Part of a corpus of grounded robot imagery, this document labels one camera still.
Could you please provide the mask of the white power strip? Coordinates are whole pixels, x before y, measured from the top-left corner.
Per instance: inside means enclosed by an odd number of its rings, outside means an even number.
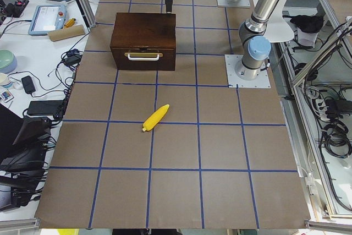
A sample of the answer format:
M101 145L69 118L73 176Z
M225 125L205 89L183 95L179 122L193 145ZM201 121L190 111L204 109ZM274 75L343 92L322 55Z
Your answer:
M327 106L325 104L324 99L314 99L313 106L315 113L321 121L329 122L329 118L327 117Z

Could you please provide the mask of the near blue teach pendant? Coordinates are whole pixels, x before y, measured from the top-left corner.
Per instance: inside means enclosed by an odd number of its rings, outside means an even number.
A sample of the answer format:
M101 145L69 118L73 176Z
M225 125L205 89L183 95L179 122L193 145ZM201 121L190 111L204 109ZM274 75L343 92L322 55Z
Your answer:
M31 36L47 35L50 31L62 29L65 24L67 9L62 4L39 5L35 9L28 34Z

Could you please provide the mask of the cardboard tube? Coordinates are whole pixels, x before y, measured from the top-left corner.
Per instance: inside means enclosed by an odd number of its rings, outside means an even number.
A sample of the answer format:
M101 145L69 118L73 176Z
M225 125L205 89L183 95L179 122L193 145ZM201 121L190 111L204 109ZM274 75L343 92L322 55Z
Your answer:
M85 34L83 25L71 26L69 28L62 28L60 30L50 31L47 36L52 42L69 39L71 37L81 36Z

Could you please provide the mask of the black power brick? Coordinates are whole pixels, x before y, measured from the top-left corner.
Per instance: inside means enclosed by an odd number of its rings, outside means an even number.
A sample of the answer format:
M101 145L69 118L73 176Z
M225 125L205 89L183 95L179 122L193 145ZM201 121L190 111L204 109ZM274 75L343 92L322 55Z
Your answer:
M27 114L30 116L52 116L62 103L62 100L31 101L27 109Z

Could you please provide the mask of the white chair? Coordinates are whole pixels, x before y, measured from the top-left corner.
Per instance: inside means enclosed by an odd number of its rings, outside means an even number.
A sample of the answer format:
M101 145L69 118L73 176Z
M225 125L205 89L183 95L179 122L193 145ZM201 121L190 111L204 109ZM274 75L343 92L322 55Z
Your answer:
M270 43L288 42L294 38L294 32L281 14L273 14L267 22L263 36Z

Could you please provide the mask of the white paper cup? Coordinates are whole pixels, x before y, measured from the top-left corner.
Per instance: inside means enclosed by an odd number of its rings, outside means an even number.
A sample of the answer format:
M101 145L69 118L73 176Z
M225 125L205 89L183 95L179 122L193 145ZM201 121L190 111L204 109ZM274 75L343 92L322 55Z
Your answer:
M13 86L13 82L5 73L0 73L0 86L5 89L10 89Z

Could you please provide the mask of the yellow toy corn cob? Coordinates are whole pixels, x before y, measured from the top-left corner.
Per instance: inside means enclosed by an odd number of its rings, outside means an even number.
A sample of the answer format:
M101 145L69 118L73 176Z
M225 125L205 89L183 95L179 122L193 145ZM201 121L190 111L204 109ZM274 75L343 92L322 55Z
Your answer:
M170 104L166 104L158 108L152 115L148 117L147 120L144 121L142 125L143 132L151 131L166 115L170 108Z

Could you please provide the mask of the dark wooden drawer box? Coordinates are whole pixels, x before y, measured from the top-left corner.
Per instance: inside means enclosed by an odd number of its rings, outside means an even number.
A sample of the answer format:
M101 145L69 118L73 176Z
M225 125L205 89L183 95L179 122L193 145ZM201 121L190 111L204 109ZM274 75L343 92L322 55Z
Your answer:
M175 49L176 15L117 13L111 36L112 48Z

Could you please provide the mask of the green bowl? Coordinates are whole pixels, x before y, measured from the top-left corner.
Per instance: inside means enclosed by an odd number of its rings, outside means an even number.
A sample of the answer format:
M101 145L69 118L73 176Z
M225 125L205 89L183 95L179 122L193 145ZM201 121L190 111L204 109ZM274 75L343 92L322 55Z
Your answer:
M14 71L18 65L16 56L9 50L0 50L0 60L1 73L10 73Z

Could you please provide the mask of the black cloth on bucket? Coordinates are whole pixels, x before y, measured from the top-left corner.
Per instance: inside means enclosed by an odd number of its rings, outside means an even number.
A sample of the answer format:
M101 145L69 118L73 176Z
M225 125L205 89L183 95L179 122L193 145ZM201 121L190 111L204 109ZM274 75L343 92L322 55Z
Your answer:
M318 33L324 23L324 18L319 16L297 15L290 22L305 33Z

